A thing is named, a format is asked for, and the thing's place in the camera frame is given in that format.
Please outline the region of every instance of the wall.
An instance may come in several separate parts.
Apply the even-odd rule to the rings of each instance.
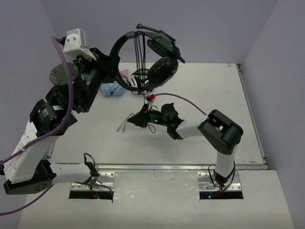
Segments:
[[[276,169],[295,228],[305,228],[305,1],[279,0],[242,65],[270,169]]]
[[[0,1],[0,160],[11,155],[35,103],[49,91],[49,73],[60,62],[50,36],[54,31],[38,0]],[[26,196],[7,196],[0,176],[0,212],[24,205]],[[15,229],[21,212],[0,217]]]
[[[163,29],[177,40],[187,62],[241,63],[277,0],[41,0],[58,36],[82,28],[88,44],[109,54],[115,41],[138,23]],[[134,62],[133,43],[121,52]],[[147,54],[147,62],[158,57]]]

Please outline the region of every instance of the purple cable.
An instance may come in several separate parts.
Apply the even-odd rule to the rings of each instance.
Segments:
[[[48,132],[47,134],[45,135],[42,135],[30,142],[28,142],[24,147],[23,149],[27,149],[29,148],[30,146],[32,146],[33,144],[49,137],[49,136],[52,136],[54,135],[55,133],[57,133],[59,130],[61,130],[63,128],[63,126],[67,123],[67,121],[69,120],[70,118],[70,115],[71,115],[71,112],[72,112],[72,107],[73,107],[73,87],[72,87],[72,75],[71,75],[71,72],[68,68],[68,64],[66,62],[66,59],[63,55],[63,52],[58,44],[58,41],[60,41],[60,39],[56,38],[56,37],[52,37],[52,42],[56,48],[56,51],[61,59],[61,62],[63,64],[63,67],[65,69],[65,72],[66,72],[66,75],[67,75],[67,78],[68,78],[68,88],[69,88],[69,103],[68,103],[68,110],[67,110],[67,114],[66,116],[63,118],[62,122],[58,125],[58,127],[56,127],[54,130]],[[10,157],[4,159],[3,161],[0,162],[0,166],[4,165],[4,163],[8,162],[9,160],[12,160],[13,158],[17,157],[18,155],[20,155],[23,151],[22,150],[19,150],[17,151],[15,154],[11,155]]]
[[[159,96],[159,95],[171,95],[171,96],[174,96],[174,97],[177,97],[177,98],[180,98],[180,99],[183,99],[187,102],[189,102],[190,104],[192,104],[194,107],[196,107],[202,114],[204,115],[207,115],[206,112],[204,112],[202,109],[200,109],[197,105],[195,105],[193,102],[191,102],[190,100],[186,99],[186,98],[183,98],[179,95],[176,95],[176,94],[172,94],[172,93],[159,93],[159,94],[155,94],[154,96]]]
[[[51,185],[50,187],[48,187],[46,190],[44,190],[43,193],[41,193],[36,199],[34,199],[33,201],[31,201],[30,203],[24,205],[23,207],[13,210],[13,211],[8,211],[8,212],[3,212],[0,213],[0,216],[6,216],[6,215],[10,215],[10,214],[14,214],[18,211],[24,210],[25,208],[27,208],[28,206],[32,205],[33,203],[35,203],[37,200],[39,200],[44,194],[46,194],[47,191],[49,191],[51,189],[53,185]]]
[[[86,186],[90,186],[90,187],[93,187],[93,186],[99,186],[99,187],[104,187],[104,188],[107,188],[110,190],[111,192],[111,195],[112,195],[112,202],[113,202],[113,191],[111,190],[110,187],[108,187],[107,185],[100,185],[100,184],[86,184],[86,183],[79,183],[79,182],[76,182],[77,184],[80,184],[80,185],[86,185]]]
[[[60,41],[60,39],[56,38],[56,37],[51,37],[52,39],[52,42],[55,46],[55,49],[61,59],[61,62],[62,62],[62,65],[65,69],[65,72],[66,72],[66,75],[67,75],[67,78],[68,78],[68,89],[69,89],[69,103],[68,103],[68,110],[67,110],[67,114],[65,115],[65,117],[63,118],[62,122],[58,125],[58,127],[56,127],[54,130],[48,132],[47,134],[45,135],[42,135],[30,142],[28,142],[24,147],[23,149],[27,149],[29,148],[30,146],[32,146],[33,144],[49,137],[49,136],[52,136],[54,135],[55,133],[57,133],[60,129],[63,128],[63,126],[67,123],[67,121],[69,120],[70,118],[70,115],[71,115],[71,112],[72,112],[72,107],[73,107],[73,86],[72,86],[72,75],[71,75],[71,72],[68,68],[68,64],[66,62],[66,59],[65,59],[65,56],[63,55],[63,52],[58,44],[58,42]],[[4,165],[4,163],[8,162],[9,160],[12,160],[13,158],[17,157],[18,155],[20,155],[23,151],[22,150],[19,150],[18,152],[16,152],[15,154],[11,155],[10,157],[4,159],[3,161],[0,162],[0,166]],[[50,188],[52,187],[53,185],[51,185],[50,187],[48,187],[43,193],[41,193],[36,199],[34,199],[32,202],[28,203],[27,205],[19,208],[19,209],[16,209],[16,210],[13,210],[13,211],[8,211],[8,212],[3,212],[1,213],[0,212],[0,216],[6,216],[6,215],[9,215],[9,214],[13,214],[13,213],[16,213],[18,211],[21,211],[25,208],[27,208],[28,206],[30,206],[31,204],[35,203],[37,200],[39,200],[47,191],[50,190]]]

